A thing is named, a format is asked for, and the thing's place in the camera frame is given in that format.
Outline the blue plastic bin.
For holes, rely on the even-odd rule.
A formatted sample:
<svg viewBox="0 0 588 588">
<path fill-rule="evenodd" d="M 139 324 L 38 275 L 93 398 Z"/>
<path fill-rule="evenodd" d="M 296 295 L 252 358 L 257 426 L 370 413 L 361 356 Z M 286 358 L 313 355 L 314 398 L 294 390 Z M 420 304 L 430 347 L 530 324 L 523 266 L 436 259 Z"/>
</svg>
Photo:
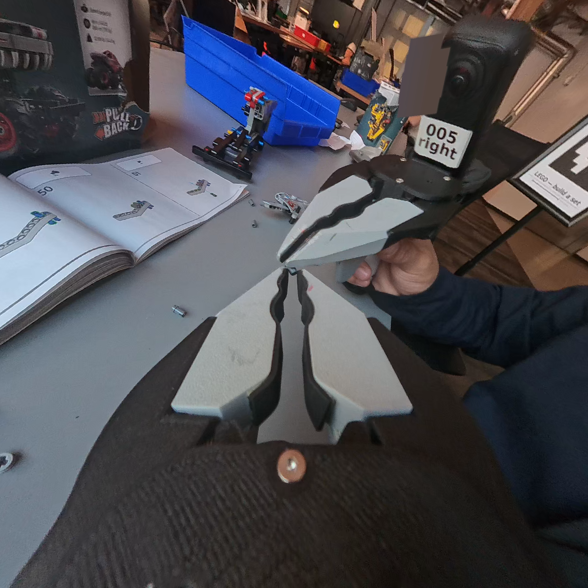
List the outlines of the blue plastic bin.
<svg viewBox="0 0 588 588">
<path fill-rule="evenodd" d="M 334 131 L 340 100 L 270 56 L 182 17 L 186 83 L 239 124 L 252 86 L 277 102 L 264 134 L 273 146 L 316 146 Z"/>
</svg>

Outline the white instruction booklet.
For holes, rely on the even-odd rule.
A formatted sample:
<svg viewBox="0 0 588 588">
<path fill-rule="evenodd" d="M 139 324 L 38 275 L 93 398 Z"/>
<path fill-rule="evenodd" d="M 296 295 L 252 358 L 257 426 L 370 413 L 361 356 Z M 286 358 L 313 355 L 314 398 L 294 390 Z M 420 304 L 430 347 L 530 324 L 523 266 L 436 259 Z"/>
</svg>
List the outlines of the white instruction booklet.
<svg viewBox="0 0 588 588">
<path fill-rule="evenodd" d="M 1 175 L 1 344 L 248 196 L 171 148 Z"/>
</svg>

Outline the white printed sign board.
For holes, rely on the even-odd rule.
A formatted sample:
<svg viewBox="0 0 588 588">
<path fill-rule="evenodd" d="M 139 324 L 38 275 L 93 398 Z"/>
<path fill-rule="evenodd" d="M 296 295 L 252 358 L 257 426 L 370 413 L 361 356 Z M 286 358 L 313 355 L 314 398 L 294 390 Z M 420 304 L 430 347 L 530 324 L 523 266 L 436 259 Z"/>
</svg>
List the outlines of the white printed sign board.
<svg viewBox="0 0 588 588">
<path fill-rule="evenodd" d="M 566 227 L 587 217 L 587 117 L 567 130 L 509 183 Z"/>
</svg>

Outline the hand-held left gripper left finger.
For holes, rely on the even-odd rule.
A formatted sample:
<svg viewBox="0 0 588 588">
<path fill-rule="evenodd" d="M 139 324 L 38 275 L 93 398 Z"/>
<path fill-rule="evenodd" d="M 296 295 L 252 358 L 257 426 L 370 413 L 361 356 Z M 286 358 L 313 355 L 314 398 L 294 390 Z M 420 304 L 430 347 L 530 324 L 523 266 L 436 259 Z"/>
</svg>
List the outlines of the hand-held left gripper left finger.
<svg viewBox="0 0 588 588">
<path fill-rule="evenodd" d="M 173 398 L 175 413 L 259 426 L 281 395 L 283 303 L 277 269 L 221 310 Z"/>
</svg>

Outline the person's right hand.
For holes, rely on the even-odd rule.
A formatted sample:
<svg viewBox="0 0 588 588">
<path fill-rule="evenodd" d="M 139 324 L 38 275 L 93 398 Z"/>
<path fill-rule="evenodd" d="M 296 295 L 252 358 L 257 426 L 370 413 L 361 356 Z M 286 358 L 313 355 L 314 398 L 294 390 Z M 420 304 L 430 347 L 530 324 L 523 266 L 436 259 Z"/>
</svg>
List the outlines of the person's right hand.
<svg viewBox="0 0 588 588">
<path fill-rule="evenodd" d="M 402 239 L 379 252 L 378 260 L 375 271 L 367 261 L 362 261 L 348 283 L 387 295 L 411 296 L 429 289 L 440 270 L 430 240 Z"/>
</svg>

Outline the black lego chassis assembly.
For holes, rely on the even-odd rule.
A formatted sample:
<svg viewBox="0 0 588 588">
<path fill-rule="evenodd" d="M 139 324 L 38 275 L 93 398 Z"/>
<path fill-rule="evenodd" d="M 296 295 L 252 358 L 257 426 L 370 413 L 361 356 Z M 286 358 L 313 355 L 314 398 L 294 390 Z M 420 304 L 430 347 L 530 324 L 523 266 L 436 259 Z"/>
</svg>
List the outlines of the black lego chassis assembly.
<svg viewBox="0 0 588 588">
<path fill-rule="evenodd" d="M 251 162 L 255 152 L 263 150 L 264 134 L 268 130 L 277 101 L 268 98 L 264 90 L 251 86 L 244 96 L 242 111 L 246 124 L 231 128 L 216 137 L 212 145 L 193 145 L 192 153 L 206 162 L 231 171 L 239 178 L 252 179 Z"/>
</svg>

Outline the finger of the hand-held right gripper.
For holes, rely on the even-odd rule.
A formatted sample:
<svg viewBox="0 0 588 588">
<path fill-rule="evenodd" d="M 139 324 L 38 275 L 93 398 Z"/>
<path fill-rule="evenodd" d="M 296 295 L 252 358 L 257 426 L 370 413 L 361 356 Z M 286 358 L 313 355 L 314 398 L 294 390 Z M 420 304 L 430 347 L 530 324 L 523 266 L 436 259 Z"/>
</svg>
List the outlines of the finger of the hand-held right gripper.
<svg viewBox="0 0 588 588">
<path fill-rule="evenodd" d="M 289 260 L 322 229 L 333 227 L 342 219 L 356 217 L 373 193 L 364 178 L 349 176 L 319 192 L 308 204 L 278 250 L 280 260 Z"/>
<path fill-rule="evenodd" d="M 308 266 L 376 254 L 384 248 L 395 227 L 422 213 L 414 203 L 384 198 L 367 206 L 358 217 L 310 231 L 292 253 L 285 254 L 282 264 L 298 271 Z"/>
</svg>

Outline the small grey lego assembly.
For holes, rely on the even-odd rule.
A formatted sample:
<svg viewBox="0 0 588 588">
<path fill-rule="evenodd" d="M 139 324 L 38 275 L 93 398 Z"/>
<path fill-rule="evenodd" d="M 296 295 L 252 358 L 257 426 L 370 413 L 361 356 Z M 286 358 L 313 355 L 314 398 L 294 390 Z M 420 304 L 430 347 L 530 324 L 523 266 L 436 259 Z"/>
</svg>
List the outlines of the small grey lego assembly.
<svg viewBox="0 0 588 588">
<path fill-rule="evenodd" d="M 309 202 L 286 192 L 278 192 L 274 196 L 274 201 L 262 201 L 261 204 L 265 208 L 285 213 L 289 217 L 289 223 L 294 224 Z"/>
</svg>

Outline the dark lego set box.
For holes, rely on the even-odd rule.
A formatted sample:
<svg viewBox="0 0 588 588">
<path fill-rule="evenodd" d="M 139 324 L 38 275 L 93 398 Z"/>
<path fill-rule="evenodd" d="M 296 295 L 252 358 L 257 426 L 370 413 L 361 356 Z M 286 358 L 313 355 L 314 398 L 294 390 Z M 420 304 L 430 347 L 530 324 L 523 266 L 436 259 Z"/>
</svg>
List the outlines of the dark lego set box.
<svg viewBox="0 0 588 588">
<path fill-rule="evenodd" d="M 1 173 L 138 149 L 148 1 L 1 1 Z"/>
</svg>

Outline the yellow robot print box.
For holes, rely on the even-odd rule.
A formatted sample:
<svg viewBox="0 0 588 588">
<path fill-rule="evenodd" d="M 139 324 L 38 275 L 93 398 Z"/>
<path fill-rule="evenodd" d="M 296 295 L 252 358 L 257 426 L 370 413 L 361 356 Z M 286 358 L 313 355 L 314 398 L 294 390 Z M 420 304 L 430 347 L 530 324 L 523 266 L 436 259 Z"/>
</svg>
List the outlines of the yellow robot print box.
<svg viewBox="0 0 588 588">
<path fill-rule="evenodd" d="M 357 127 L 364 146 L 376 148 L 382 155 L 408 121 L 408 117 L 398 114 L 399 97 L 399 88 L 381 83 Z"/>
</svg>

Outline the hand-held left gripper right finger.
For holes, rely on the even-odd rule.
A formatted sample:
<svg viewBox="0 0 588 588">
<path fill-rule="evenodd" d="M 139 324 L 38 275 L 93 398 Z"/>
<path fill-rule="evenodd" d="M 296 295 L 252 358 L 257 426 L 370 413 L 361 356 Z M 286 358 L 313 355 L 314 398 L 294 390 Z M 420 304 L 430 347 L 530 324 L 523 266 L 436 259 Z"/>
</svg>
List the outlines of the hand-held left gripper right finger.
<svg viewBox="0 0 588 588">
<path fill-rule="evenodd" d="M 404 416 L 413 405 L 366 315 L 307 270 L 297 274 L 308 415 L 337 444 L 349 423 Z"/>
</svg>

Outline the wooden workbench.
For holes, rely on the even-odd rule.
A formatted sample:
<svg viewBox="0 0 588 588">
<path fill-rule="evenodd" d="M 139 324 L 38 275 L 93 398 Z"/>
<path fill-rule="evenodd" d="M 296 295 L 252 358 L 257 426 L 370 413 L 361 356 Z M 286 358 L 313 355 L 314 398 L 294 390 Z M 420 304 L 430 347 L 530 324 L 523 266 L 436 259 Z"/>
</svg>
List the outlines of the wooden workbench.
<svg viewBox="0 0 588 588">
<path fill-rule="evenodd" d="M 237 8 L 235 21 L 235 36 L 237 36 L 237 33 L 241 36 L 247 35 L 259 55 L 269 55 L 287 66 L 291 65 L 294 56 L 302 54 L 309 56 L 306 65 L 321 56 L 321 59 L 328 59 L 336 66 L 348 66 L 347 63 L 327 51 L 328 47 L 322 47 L 321 40 L 318 48 L 312 47 L 303 40 L 298 39 L 288 28 L 283 26 L 275 27 L 254 15 L 241 12 L 239 8 Z"/>
</svg>

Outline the person's right forearm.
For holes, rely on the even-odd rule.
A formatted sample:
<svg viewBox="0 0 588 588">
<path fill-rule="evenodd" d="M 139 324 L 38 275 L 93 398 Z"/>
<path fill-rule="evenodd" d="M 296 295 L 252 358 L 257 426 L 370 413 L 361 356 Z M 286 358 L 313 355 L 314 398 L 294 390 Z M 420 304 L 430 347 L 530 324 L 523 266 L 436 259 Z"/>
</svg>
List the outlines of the person's right forearm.
<svg viewBox="0 0 588 588">
<path fill-rule="evenodd" d="M 422 293 L 371 297 L 408 333 L 488 364 L 507 368 L 543 352 L 565 364 L 587 360 L 587 286 L 541 291 L 440 269 Z"/>
</svg>

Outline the crumpled white paper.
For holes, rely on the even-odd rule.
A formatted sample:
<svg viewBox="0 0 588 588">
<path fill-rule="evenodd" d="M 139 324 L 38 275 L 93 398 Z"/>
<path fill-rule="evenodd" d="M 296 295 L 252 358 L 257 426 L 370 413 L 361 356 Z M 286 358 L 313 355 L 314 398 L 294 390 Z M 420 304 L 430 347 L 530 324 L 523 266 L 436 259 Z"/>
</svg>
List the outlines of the crumpled white paper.
<svg viewBox="0 0 588 588">
<path fill-rule="evenodd" d="M 351 151 L 359 151 L 366 146 L 362 136 L 356 130 L 353 130 L 348 138 L 332 132 L 327 139 L 321 139 L 318 145 L 333 151 L 339 151 L 347 147 Z"/>
</svg>

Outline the small blue crate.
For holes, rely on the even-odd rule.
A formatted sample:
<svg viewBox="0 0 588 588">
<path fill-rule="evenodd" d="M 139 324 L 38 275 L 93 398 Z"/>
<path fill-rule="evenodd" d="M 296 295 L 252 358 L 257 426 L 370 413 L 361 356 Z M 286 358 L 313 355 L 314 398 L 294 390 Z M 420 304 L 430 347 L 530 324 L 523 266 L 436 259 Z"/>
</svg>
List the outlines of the small blue crate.
<svg viewBox="0 0 588 588">
<path fill-rule="evenodd" d="M 343 71 L 341 84 L 363 97 L 368 97 L 374 94 L 380 87 L 380 84 L 376 80 L 365 80 L 347 68 Z"/>
</svg>

